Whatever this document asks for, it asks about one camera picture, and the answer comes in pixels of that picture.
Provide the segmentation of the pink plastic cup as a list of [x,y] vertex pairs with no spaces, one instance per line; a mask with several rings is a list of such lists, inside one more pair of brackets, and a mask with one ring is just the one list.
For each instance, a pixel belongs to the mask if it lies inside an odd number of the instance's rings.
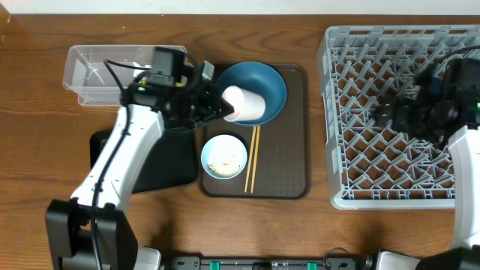
[[266,102],[262,96],[238,86],[227,87],[222,98],[233,107],[233,112],[224,117],[228,122],[258,120],[266,111]]

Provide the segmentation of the dark blue plate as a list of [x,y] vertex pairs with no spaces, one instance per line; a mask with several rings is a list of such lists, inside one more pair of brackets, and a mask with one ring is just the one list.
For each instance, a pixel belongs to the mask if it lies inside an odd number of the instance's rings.
[[220,92],[228,86],[238,86],[264,99],[264,114],[256,120],[235,121],[241,126],[258,126],[270,122],[280,114],[287,99],[287,86],[280,73],[271,65],[256,61],[229,66],[217,78],[216,85]]

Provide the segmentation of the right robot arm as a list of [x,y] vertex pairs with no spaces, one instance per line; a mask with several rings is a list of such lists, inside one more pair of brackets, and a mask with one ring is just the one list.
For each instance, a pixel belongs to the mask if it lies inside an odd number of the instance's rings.
[[456,49],[434,60],[414,80],[414,98],[388,95],[373,119],[439,150],[448,149],[454,166],[454,234],[449,250],[421,259],[381,250],[365,269],[479,268],[479,60]]

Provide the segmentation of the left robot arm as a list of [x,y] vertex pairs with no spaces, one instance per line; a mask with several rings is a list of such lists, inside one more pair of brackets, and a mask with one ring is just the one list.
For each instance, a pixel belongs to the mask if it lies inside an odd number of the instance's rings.
[[141,247],[126,211],[140,172],[164,131],[191,131],[233,111],[212,82],[215,67],[158,46],[150,67],[121,86],[115,126],[83,183],[45,214],[54,269],[159,269],[161,252]]

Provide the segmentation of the grey dishwasher rack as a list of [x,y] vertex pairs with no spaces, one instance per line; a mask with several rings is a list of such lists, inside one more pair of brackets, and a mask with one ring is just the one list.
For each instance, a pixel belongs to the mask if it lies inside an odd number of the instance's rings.
[[316,53],[325,110],[331,204],[340,210],[451,209],[455,178],[447,150],[378,127],[380,98],[416,95],[428,65],[479,57],[477,25],[332,26]]

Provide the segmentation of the left wooden chopstick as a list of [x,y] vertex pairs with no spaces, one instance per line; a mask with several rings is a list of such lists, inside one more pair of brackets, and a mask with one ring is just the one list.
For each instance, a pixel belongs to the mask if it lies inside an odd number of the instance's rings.
[[256,135],[257,135],[257,126],[253,126],[252,136],[250,140],[250,150],[248,152],[248,159],[247,159],[247,174],[246,174],[245,186],[244,186],[245,193],[247,193],[248,191],[248,183],[250,179],[251,163],[252,163],[252,156],[253,156]]

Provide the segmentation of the wooden chopstick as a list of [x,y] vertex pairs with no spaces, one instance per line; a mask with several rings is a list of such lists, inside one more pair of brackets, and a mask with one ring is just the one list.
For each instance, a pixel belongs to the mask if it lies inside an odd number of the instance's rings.
[[257,126],[253,126],[252,136],[250,140],[250,150],[248,152],[248,159],[247,159],[247,174],[246,174],[245,186],[244,186],[245,193],[247,193],[248,191],[248,183],[250,179],[251,163],[252,163],[252,156],[253,156],[256,135],[257,135]]
[[253,169],[252,169],[252,177],[251,177],[251,186],[250,186],[250,192],[254,192],[254,186],[255,186],[255,180],[256,180],[256,174],[257,174],[257,160],[258,160],[258,152],[259,152],[259,145],[260,145],[260,132],[261,132],[261,127],[256,126],[256,133],[254,137],[254,150],[253,150]]

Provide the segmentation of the right wooden chopstick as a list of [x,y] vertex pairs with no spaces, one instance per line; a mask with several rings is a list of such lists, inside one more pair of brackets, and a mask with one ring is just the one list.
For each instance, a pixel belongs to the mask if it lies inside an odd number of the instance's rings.
[[253,169],[252,169],[252,177],[251,177],[251,186],[250,186],[250,192],[254,192],[254,186],[255,186],[255,180],[256,180],[256,174],[257,174],[257,160],[258,160],[258,152],[259,152],[259,145],[260,145],[260,132],[261,132],[261,127],[256,126],[256,133],[254,137],[254,150],[253,150]]

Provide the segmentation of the light blue bowl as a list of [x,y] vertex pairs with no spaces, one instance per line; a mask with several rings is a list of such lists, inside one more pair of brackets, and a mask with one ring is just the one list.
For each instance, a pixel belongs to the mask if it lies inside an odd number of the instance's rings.
[[245,144],[232,135],[217,135],[203,146],[200,160],[202,168],[214,179],[236,177],[246,166],[248,153]]

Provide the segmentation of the black plastic bin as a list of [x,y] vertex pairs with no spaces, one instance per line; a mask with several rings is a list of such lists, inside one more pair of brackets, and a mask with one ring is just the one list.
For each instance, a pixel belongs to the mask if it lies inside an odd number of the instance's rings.
[[197,176],[198,159],[194,134],[167,130],[151,148],[133,192],[136,194],[189,185]]

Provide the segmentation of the brown serving tray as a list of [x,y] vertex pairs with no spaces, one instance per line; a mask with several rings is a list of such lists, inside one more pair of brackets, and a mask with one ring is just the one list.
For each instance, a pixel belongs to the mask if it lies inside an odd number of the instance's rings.
[[[247,170],[220,180],[203,172],[200,189],[210,197],[297,200],[311,186],[311,159],[308,117],[308,75],[297,64],[272,64],[286,83],[287,97],[280,114],[261,126],[254,192],[251,177],[245,193]],[[222,134],[239,138],[250,150],[251,126],[224,120],[203,128],[202,142]]]

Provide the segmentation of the clear plastic bin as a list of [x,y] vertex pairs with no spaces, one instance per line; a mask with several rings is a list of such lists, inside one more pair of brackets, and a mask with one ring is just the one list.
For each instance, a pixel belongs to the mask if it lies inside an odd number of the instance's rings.
[[63,86],[78,95],[82,106],[118,107],[121,92],[104,60],[121,64],[111,68],[126,88],[152,67],[154,51],[153,45],[72,46],[64,67]]

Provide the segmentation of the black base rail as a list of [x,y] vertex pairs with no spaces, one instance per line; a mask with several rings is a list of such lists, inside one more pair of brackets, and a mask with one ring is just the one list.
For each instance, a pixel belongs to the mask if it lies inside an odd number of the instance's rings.
[[337,257],[327,259],[202,259],[178,256],[166,259],[160,270],[358,270],[357,259]]

